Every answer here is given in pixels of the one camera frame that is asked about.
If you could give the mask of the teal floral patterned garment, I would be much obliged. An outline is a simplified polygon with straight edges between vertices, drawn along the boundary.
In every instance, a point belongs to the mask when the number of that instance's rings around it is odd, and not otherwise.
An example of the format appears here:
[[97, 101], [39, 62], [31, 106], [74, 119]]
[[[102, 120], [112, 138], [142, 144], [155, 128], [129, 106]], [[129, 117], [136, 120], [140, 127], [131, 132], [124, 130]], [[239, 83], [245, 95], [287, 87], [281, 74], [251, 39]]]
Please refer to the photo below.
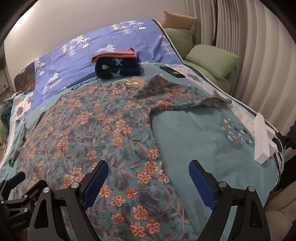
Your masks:
[[165, 172], [150, 115], [226, 103], [219, 94], [160, 75], [142, 87], [83, 85], [62, 95], [23, 132], [16, 169], [26, 175], [14, 197], [39, 180], [53, 189], [80, 182], [99, 161], [109, 174], [87, 212], [103, 240], [193, 240], [197, 232]]

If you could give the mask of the white power strip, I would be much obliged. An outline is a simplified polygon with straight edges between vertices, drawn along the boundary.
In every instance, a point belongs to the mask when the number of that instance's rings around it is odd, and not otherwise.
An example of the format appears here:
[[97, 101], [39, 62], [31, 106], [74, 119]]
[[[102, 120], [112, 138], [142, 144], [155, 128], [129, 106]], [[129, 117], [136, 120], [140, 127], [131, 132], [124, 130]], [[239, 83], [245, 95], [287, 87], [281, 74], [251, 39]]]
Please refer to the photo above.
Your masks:
[[260, 113], [257, 113], [253, 124], [254, 160], [262, 165], [278, 150], [276, 143], [273, 141], [275, 131], [265, 123], [265, 119]]

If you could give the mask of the teal printed bed blanket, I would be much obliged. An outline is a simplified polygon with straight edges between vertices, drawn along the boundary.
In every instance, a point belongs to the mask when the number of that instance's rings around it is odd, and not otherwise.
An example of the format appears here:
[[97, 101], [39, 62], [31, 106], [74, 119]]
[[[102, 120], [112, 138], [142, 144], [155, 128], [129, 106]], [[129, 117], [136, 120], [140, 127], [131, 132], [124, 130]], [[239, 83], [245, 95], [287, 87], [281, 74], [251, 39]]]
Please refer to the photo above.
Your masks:
[[[203, 82], [197, 76], [189, 75], [186, 79], [178, 80], [161, 71], [158, 65], [152, 64], [145, 66], [145, 70], [147, 75], [144, 82], [154, 75], [160, 75], [169, 82], [196, 87], [205, 94], [217, 93], [225, 99], [217, 91], [206, 92], [203, 89]], [[92, 82], [104, 86], [113, 85], [98, 80]], [[16, 149], [23, 140], [24, 130], [29, 128], [42, 113], [48, 111], [62, 95], [78, 88], [50, 98], [41, 107], [24, 116], [19, 131], [20, 137], [15, 140], [14, 148], [10, 149], [1, 163], [1, 178], [10, 177], [19, 171], [15, 164]], [[192, 160], [198, 160], [204, 169], [236, 188], [254, 186], [262, 202], [266, 202], [278, 178], [278, 159], [269, 159], [262, 165], [255, 162], [254, 138], [249, 128], [233, 114], [231, 110], [233, 104], [225, 100], [226, 103], [218, 107], [200, 105], [179, 110], [159, 110], [150, 115], [152, 133], [165, 172], [176, 187], [197, 232], [193, 240], [201, 234], [211, 211], [203, 205], [189, 176], [188, 166]]]

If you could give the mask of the dark patterned pillow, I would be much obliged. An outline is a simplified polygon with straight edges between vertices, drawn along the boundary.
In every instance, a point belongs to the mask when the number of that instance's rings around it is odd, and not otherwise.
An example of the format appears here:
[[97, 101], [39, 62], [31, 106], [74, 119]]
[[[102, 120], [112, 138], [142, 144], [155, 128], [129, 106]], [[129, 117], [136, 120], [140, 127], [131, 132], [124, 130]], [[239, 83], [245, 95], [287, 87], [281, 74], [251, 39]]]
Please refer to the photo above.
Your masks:
[[28, 94], [35, 89], [35, 65], [34, 62], [27, 65], [14, 78], [16, 92], [22, 91]]

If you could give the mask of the purple tree print sheet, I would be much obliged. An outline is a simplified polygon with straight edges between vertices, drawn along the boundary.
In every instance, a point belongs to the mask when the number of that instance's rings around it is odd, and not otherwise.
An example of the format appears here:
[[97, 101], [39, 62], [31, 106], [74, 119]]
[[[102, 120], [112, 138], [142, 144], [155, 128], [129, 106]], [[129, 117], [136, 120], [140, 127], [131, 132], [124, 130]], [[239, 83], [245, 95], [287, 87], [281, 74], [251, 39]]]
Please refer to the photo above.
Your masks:
[[157, 21], [140, 19], [113, 24], [79, 35], [35, 60], [31, 109], [64, 87], [95, 77], [93, 56], [129, 48], [134, 49], [143, 62], [182, 64]]

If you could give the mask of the folded navy star garment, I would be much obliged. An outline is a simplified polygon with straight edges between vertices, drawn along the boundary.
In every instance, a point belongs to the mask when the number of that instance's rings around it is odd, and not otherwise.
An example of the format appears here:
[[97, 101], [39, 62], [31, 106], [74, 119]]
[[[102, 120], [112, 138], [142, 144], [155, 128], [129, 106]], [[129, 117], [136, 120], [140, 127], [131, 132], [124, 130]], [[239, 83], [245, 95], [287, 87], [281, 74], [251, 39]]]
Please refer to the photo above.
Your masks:
[[138, 76], [141, 74], [140, 64], [138, 57], [101, 57], [95, 63], [95, 73], [100, 79]]

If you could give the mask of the white pleated curtain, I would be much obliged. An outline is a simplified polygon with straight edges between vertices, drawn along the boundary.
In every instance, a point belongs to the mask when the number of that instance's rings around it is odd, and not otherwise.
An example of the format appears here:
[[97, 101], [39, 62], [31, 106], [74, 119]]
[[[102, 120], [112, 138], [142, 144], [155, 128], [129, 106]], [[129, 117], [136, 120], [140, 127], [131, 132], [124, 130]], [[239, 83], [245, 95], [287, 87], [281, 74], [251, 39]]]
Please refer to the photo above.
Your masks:
[[186, 1], [201, 44], [239, 57], [231, 94], [285, 134], [295, 122], [295, 42], [260, 1]]

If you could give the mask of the green pillow near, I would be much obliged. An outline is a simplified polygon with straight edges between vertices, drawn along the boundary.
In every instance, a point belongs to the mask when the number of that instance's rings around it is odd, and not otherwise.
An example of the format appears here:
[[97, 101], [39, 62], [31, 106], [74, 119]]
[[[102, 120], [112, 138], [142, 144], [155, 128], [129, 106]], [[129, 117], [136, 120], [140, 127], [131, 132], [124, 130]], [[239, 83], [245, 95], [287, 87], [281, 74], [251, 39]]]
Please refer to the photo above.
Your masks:
[[237, 65], [239, 57], [214, 46], [196, 45], [185, 59], [204, 68], [215, 78], [223, 79]]

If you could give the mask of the green pillow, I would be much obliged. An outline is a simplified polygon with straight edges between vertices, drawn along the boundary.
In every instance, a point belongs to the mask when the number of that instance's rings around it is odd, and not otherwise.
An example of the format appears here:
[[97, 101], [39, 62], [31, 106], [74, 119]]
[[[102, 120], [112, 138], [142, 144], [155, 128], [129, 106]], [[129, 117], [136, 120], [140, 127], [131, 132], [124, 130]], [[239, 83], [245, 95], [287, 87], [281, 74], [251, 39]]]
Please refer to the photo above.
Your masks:
[[182, 59], [185, 59], [194, 47], [193, 35], [186, 29], [164, 28]]
[[196, 45], [185, 59], [204, 68], [215, 78], [223, 79], [237, 65], [239, 57], [214, 46]]

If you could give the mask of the folded coral red garment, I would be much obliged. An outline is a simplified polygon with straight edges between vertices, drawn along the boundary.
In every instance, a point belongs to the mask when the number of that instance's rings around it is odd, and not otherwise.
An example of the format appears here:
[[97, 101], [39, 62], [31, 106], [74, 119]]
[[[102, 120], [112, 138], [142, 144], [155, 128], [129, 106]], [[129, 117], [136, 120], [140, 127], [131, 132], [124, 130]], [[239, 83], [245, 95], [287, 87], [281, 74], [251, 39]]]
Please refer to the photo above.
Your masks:
[[134, 49], [129, 48], [125, 51], [117, 52], [104, 52], [97, 54], [91, 58], [91, 63], [95, 63], [99, 58], [108, 57], [108, 58], [137, 58], [137, 54]]

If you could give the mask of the black remote control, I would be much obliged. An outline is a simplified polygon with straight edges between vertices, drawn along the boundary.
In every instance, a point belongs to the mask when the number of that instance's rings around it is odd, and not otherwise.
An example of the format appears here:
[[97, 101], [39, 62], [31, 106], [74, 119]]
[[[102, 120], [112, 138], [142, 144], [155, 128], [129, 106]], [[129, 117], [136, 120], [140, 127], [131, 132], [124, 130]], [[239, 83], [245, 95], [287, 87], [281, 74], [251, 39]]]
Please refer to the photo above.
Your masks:
[[159, 68], [161, 70], [169, 73], [170, 75], [174, 76], [175, 78], [185, 78], [185, 75], [177, 72], [176, 70], [174, 70], [173, 68], [170, 68], [168, 66], [160, 66]]

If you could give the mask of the green pillow far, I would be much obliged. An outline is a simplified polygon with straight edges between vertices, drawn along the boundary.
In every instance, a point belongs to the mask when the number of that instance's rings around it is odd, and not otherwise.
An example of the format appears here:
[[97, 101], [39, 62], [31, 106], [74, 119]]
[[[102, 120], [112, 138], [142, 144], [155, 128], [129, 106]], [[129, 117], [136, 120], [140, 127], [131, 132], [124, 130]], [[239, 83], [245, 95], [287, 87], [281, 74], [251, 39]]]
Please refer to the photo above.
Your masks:
[[193, 35], [186, 29], [164, 28], [182, 59], [185, 59], [194, 47]]

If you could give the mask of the tan brown cushion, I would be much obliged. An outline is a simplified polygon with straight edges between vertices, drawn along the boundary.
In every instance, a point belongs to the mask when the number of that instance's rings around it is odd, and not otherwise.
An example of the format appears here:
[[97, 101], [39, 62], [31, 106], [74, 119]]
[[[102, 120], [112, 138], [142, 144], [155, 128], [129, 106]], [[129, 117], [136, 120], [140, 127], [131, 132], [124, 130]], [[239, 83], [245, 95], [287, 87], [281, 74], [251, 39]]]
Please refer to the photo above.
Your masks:
[[171, 13], [169, 11], [164, 11], [162, 26], [164, 28], [177, 28], [177, 29], [190, 30], [197, 20], [198, 18], [195, 18], [192, 16], [186, 16], [186, 15]]

